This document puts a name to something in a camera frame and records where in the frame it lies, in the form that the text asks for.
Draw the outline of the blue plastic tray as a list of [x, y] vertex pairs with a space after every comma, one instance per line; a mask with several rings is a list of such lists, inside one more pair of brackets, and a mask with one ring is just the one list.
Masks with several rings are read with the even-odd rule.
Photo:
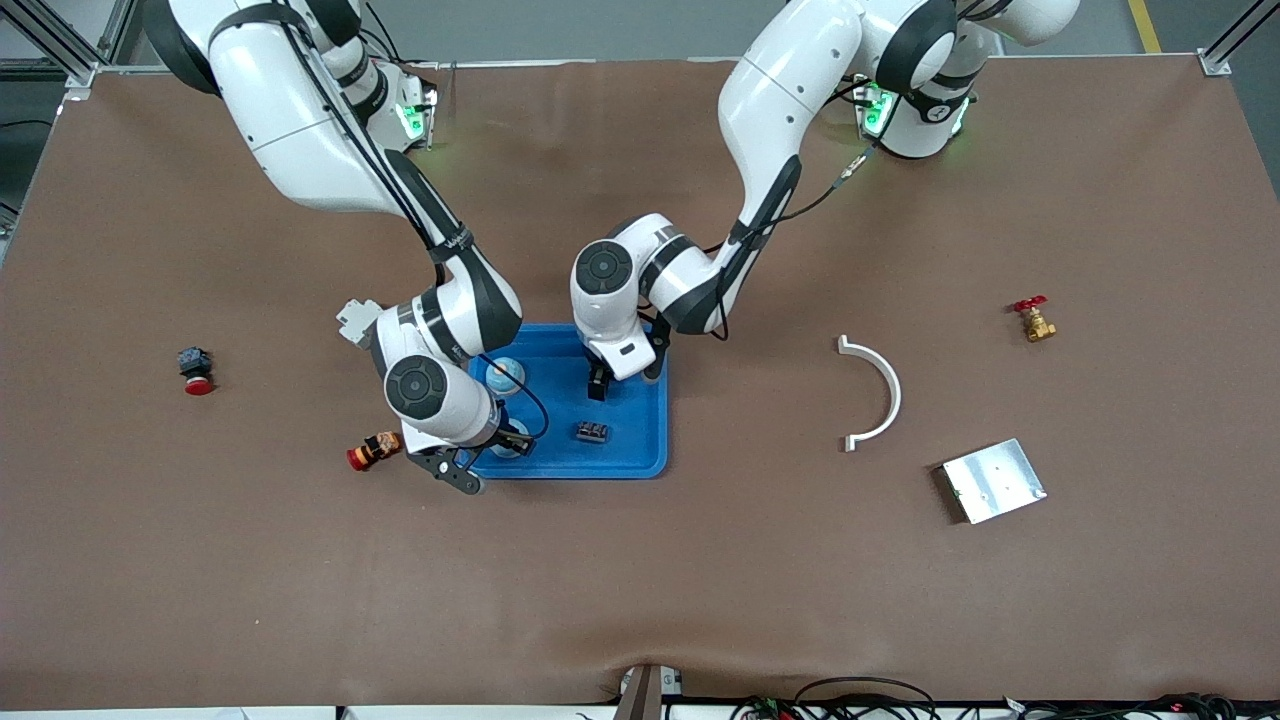
[[[540, 432], [527, 457], [483, 452], [472, 470], [488, 480], [640, 480], [658, 477], [668, 460], [669, 380], [641, 375], [612, 380], [607, 401], [588, 397], [588, 356], [571, 323], [527, 323], [513, 343], [486, 357], [513, 357], [526, 369], [526, 389], [506, 397], [511, 420]], [[470, 373], [484, 380], [485, 363]], [[575, 439], [579, 421], [611, 427], [607, 443]]]

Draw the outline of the red yellow push button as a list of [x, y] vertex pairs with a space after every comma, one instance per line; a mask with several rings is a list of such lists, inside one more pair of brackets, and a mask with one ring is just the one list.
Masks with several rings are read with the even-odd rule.
[[398, 433], [384, 430], [366, 437], [361, 445], [347, 450], [346, 459], [353, 470], [367, 471], [378, 462], [399, 454], [403, 447], [403, 439]]

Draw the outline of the white grey plastic clip part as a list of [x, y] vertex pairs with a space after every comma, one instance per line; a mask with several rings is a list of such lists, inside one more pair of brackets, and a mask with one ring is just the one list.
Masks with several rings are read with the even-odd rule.
[[339, 334], [358, 348], [369, 351], [378, 319], [383, 313], [384, 307], [371, 299], [364, 301], [352, 299], [335, 315]]

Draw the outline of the grey metal table clamp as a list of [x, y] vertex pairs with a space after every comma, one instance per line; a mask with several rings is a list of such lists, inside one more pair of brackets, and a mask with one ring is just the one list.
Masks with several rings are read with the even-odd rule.
[[637, 665], [626, 671], [620, 689], [612, 720], [675, 720], [675, 706], [684, 700], [684, 674], [666, 665]]

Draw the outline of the red button black block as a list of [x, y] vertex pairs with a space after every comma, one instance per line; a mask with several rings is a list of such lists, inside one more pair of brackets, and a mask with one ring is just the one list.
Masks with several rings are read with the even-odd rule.
[[186, 378], [184, 392], [192, 396], [205, 396], [215, 387], [211, 379], [212, 360], [198, 346], [182, 350], [178, 356], [179, 373]]

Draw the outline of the aluminium metal plate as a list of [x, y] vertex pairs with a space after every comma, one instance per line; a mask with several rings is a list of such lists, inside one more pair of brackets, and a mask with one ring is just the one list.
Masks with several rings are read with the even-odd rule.
[[1047, 497], [1016, 438], [942, 462], [940, 471], [970, 524], [988, 521]]

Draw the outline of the aluminium frame profile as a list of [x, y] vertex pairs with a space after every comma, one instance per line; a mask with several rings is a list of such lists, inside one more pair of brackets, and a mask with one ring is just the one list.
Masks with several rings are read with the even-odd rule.
[[145, 0], [0, 0], [0, 81], [91, 88], [131, 63]]
[[1208, 77], [1230, 76], [1230, 58], [1265, 24], [1280, 14], [1280, 0], [1251, 0], [1249, 5], [1197, 56]]

